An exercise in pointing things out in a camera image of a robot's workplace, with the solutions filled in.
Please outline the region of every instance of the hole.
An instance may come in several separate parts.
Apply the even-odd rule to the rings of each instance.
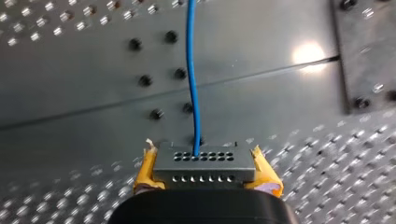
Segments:
[[[390,159],[390,164],[392,164],[392,165],[396,165],[396,158],[392,158],[392,159]]]
[[[114,5],[115,8],[121,7],[121,2],[117,1],[116,4]]]
[[[91,16],[97,12],[97,8],[96,6],[88,6],[84,8],[83,12],[84,16]]]
[[[396,144],[396,136],[391,136],[387,139],[387,142],[391,145]]]
[[[369,168],[369,169],[374,170],[376,168],[376,165],[373,162],[369,162],[369,163],[367,163],[366,167]]]
[[[30,35],[30,39],[32,39],[32,41],[37,41],[39,40],[41,37],[41,35],[38,32],[34,32]]]
[[[15,23],[12,28],[14,29],[15,33],[19,33],[20,31],[22,31],[24,28],[26,27],[26,25],[24,23],[21,22],[17,22]]]
[[[48,2],[45,5],[45,8],[46,8],[47,11],[51,11],[51,10],[53,10],[55,8],[55,6],[53,5],[53,2]]]
[[[5,12],[1,13],[0,14],[0,22],[4,22],[6,20],[8,20],[8,15]]]
[[[70,6],[73,6],[77,3],[77,0],[69,0],[68,2]]]
[[[124,13],[122,14],[123,18],[128,21],[129,19],[131,19],[132,17],[134,17],[135,13],[132,10],[127,10],[124,11]]]
[[[178,175],[174,175],[172,177],[172,181],[176,183],[176,182],[180,181],[180,177]]]
[[[172,2],[172,7],[181,7],[184,5],[184,1],[183,0],[175,0]]]
[[[86,23],[85,21],[80,21],[80,22],[78,22],[78,23],[76,24],[76,29],[77,29],[78,31],[82,31],[82,30],[84,30],[85,28],[87,28],[87,23]]]
[[[367,148],[373,148],[373,147],[374,147],[374,144],[373,144],[372,142],[369,142],[369,141],[363,143],[363,145],[364,145],[365,147],[367,147]]]
[[[66,10],[64,13],[61,14],[60,16],[61,21],[71,21],[74,18],[74,13],[72,11]]]
[[[110,1],[107,3],[108,10],[112,11],[114,9],[120,8],[121,2],[120,1]]]
[[[230,183],[234,182],[235,181],[235,176],[233,176],[233,175],[228,176],[227,177],[227,181],[230,182]]]
[[[44,16],[44,17],[38,18],[35,23],[37,24],[38,27],[43,27],[44,25],[46,25],[49,22],[50,22],[50,19],[48,17]]]
[[[158,6],[155,5],[155,4],[153,4],[153,5],[151,5],[151,6],[148,7],[148,13],[149,13],[149,14],[157,13],[158,10],[160,10],[160,9],[159,9]]]
[[[6,7],[13,7],[17,4],[16,0],[6,0],[4,1],[4,5],[6,5]]]
[[[10,38],[7,42],[11,47],[18,44],[18,40],[14,37]]]
[[[30,14],[32,14],[32,9],[30,9],[29,7],[24,7],[21,11],[22,16],[27,17]]]

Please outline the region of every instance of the rivet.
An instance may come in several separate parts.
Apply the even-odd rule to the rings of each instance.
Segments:
[[[175,31],[169,31],[165,34],[165,41],[169,44],[175,44],[178,41],[178,34]]]
[[[150,113],[150,117],[152,119],[156,119],[156,120],[161,119],[163,117],[163,115],[164,115],[164,113],[161,109],[154,109]]]
[[[140,86],[143,86],[143,87],[151,86],[152,82],[153,82],[153,81],[152,81],[152,77],[149,76],[149,75],[143,75],[143,76],[139,79],[139,84],[140,84]]]
[[[186,103],[183,105],[183,112],[186,114],[191,114],[193,112],[193,107],[191,103]]]
[[[354,100],[354,106],[357,109],[366,109],[371,105],[371,101],[367,98],[358,97]]]
[[[344,11],[350,11],[358,4],[358,0],[343,0],[341,1],[340,8]]]
[[[138,38],[133,38],[129,41],[129,49],[133,51],[139,51],[143,48],[142,41]]]
[[[187,77],[187,71],[184,68],[178,68],[175,71],[175,78],[177,79],[185,79]]]

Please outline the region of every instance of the blue wire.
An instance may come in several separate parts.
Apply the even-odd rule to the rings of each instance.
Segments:
[[[200,139],[201,139],[201,121],[198,105],[198,93],[195,84],[194,74],[194,20],[195,20],[195,1],[189,0],[187,9],[187,27],[186,27],[186,60],[187,71],[189,73],[190,96],[194,116],[194,148],[192,153],[194,156],[199,155]]]

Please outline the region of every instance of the bolt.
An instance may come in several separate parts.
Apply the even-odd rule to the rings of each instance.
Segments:
[[[143,75],[140,79],[139,79],[139,84],[143,87],[148,87],[151,86],[152,84],[152,77],[149,75]]]
[[[143,48],[142,41],[138,38],[134,38],[129,41],[129,49],[133,51],[140,51]]]
[[[186,103],[183,105],[183,112],[186,114],[191,114],[193,112],[192,104]]]
[[[340,8],[344,11],[350,11],[354,6],[358,4],[358,0],[342,0]]]
[[[154,110],[151,111],[149,116],[152,119],[158,120],[158,119],[161,119],[163,117],[163,115],[164,115],[164,113],[163,113],[163,111],[161,109],[154,109]]]
[[[169,44],[175,44],[178,41],[178,35],[175,31],[169,31],[165,35],[165,41]]]
[[[365,108],[369,107],[370,104],[371,104],[371,102],[369,99],[362,98],[362,97],[355,99],[355,103],[354,103],[354,105],[357,109],[365,109]]]
[[[396,101],[396,91],[388,91],[388,100]]]
[[[187,77],[187,72],[186,72],[186,70],[184,69],[184,68],[178,68],[176,71],[175,71],[175,78],[177,78],[177,79],[184,79],[184,78],[186,78]]]

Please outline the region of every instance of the perforated metal sheet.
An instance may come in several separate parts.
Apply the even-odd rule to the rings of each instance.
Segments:
[[[303,223],[394,223],[393,113],[319,126],[304,133],[309,137],[292,132],[263,140],[267,160],[284,181],[283,198]],[[55,180],[9,183],[2,191],[0,222],[105,222],[130,195],[141,158],[124,164],[94,166]]]

